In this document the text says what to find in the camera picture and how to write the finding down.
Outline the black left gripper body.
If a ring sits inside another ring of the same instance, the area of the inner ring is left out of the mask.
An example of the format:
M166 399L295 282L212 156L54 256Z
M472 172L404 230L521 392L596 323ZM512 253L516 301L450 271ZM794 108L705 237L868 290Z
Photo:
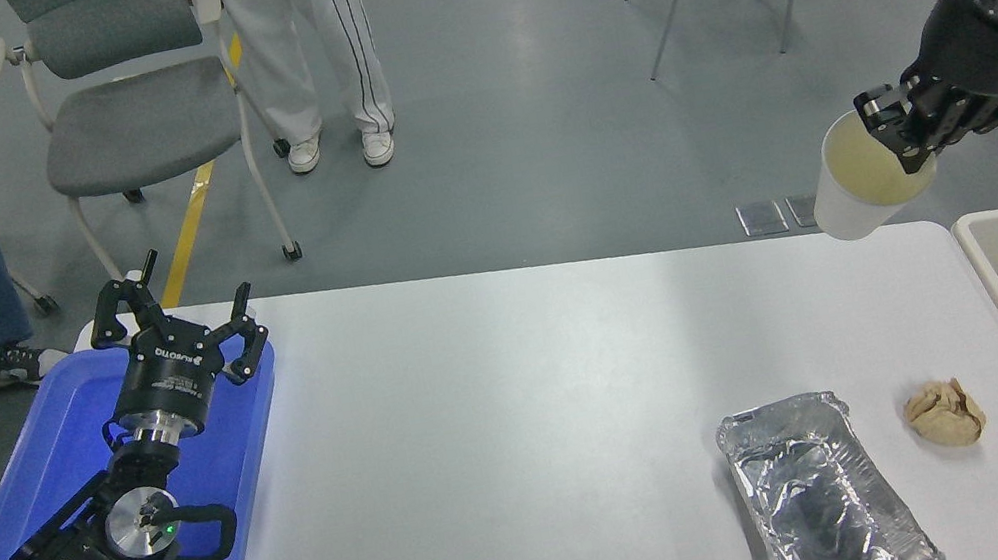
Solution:
M139 429L145 417L166 413L183 420L183 434L204 431L223 359L218 346L201 348L208 332L180 318L142 325L129 343L114 423Z

